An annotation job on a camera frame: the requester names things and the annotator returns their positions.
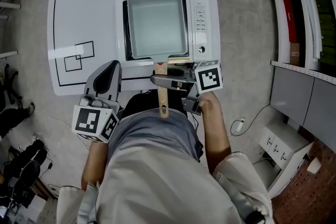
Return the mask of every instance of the concrete floor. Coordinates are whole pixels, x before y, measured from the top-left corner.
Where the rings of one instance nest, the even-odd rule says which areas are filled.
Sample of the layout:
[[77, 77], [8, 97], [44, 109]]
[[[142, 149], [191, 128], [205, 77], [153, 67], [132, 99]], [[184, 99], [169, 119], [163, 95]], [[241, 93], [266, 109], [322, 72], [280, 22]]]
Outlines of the concrete floor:
[[[54, 164], [42, 181], [46, 185], [80, 186], [88, 151], [67, 126], [79, 97], [58, 97], [53, 91], [47, 57], [48, 0], [18, 1], [22, 4], [20, 10], [3, 12], [9, 15], [3, 49], [19, 51], [7, 62], [19, 71], [16, 89], [26, 100], [34, 101], [39, 111], [10, 131], [7, 139], [14, 147], [25, 148], [31, 144], [33, 134], [39, 134], [45, 140], [48, 157]], [[269, 102], [273, 76], [270, 60], [275, 58], [277, 50], [272, 3], [273, 0], [218, 0], [224, 88], [216, 94], [227, 129], [233, 120], [245, 117], [244, 130]], [[133, 94], [122, 92], [121, 105], [125, 106]], [[259, 159], [262, 150], [258, 142], [264, 126], [273, 117], [280, 117], [280, 114], [268, 107], [246, 134], [231, 136], [233, 151], [245, 152], [251, 161]], [[204, 141], [203, 124], [201, 119], [198, 120], [198, 135]], [[42, 167], [42, 172], [47, 166], [48, 162]]]

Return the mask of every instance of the microwave control panel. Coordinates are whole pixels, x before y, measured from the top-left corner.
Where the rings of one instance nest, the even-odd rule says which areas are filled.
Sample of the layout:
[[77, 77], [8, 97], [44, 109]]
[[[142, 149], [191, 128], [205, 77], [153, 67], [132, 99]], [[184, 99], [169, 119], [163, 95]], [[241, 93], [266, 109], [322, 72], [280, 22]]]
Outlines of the microwave control panel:
[[208, 0], [190, 0], [194, 61], [212, 60], [211, 18]]

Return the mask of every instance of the white table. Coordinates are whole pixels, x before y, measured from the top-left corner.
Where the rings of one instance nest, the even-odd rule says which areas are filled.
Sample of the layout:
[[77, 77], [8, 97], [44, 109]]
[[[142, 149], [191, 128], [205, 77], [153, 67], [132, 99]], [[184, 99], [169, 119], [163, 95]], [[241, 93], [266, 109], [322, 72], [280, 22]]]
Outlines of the white table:
[[[57, 95], [82, 94], [87, 78], [101, 65], [118, 59], [115, 33], [115, 0], [49, 0], [48, 57]], [[212, 39], [218, 44], [214, 59], [220, 59], [217, 0], [209, 0]], [[76, 45], [84, 47], [78, 57]], [[156, 88], [149, 77], [153, 66], [124, 67], [122, 89]]]

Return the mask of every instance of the gray t-shirt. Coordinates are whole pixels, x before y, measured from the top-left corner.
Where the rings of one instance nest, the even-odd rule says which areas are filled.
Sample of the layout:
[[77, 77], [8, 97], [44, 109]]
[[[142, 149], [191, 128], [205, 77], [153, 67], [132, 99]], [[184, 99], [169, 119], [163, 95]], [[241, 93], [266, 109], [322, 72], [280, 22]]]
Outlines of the gray t-shirt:
[[160, 118], [159, 109], [140, 112], [122, 119], [109, 141], [107, 163], [117, 148], [145, 144], [161, 144], [186, 153], [199, 161], [202, 144], [194, 126], [177, 110], [169, 109], [169, 117]]

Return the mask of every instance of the white cabinet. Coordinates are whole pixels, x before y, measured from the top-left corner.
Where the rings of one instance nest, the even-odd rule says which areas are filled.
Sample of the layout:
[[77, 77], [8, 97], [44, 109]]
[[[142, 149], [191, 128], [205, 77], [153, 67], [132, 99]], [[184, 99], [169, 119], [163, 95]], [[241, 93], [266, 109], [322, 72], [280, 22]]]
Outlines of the white cabinet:
[[303, 157], [311, 149], [312, 143], [309, 143], [290, 126], [278, 122], [265, 127], [259, 144], [276, 163], [273, 167], [263, 160], [265, 163], [254, 165], [260, 178], [268, 179], [264, 184], [268, 189], [268, 194], [273, 198], [280, 194], [294, 177], [303, 163]]

